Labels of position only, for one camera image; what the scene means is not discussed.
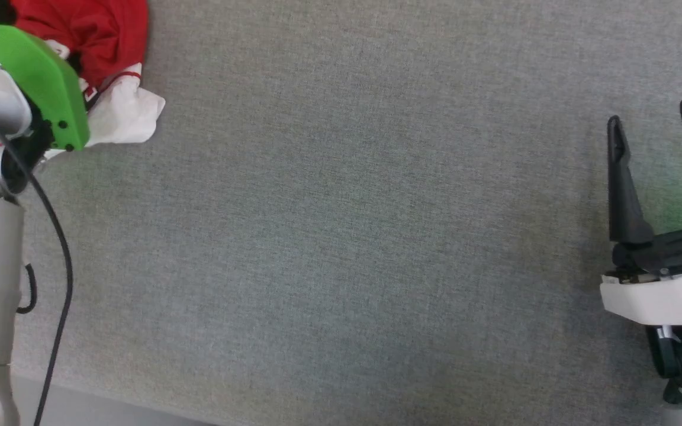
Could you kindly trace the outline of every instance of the gray fabric surface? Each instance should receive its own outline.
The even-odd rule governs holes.
[[[222,426],[658,421],[598,294],[604,135],[682,226],[682,0],[151,8],[155,137],[40,173],[76,264],[57,383]],[[64,272],[26,205],[40,377]]]

